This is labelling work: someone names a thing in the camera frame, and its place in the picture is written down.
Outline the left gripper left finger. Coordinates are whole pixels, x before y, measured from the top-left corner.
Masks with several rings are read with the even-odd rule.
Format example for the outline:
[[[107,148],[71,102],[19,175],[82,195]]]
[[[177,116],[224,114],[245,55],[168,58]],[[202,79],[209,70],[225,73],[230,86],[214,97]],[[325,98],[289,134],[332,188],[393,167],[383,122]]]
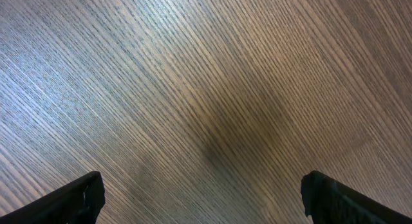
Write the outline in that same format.
[[[95,224],[105,205],[101,174],[91,171],[65,186],[1,217],[1,223]]]

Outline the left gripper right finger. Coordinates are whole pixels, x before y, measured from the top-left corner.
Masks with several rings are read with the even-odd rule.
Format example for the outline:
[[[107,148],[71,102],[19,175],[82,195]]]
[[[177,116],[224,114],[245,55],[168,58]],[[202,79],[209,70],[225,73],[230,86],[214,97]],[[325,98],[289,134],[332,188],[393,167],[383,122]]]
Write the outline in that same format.
[[[411,218],[319,171],[303,176],[301,196],[314,224],[411,224]]]

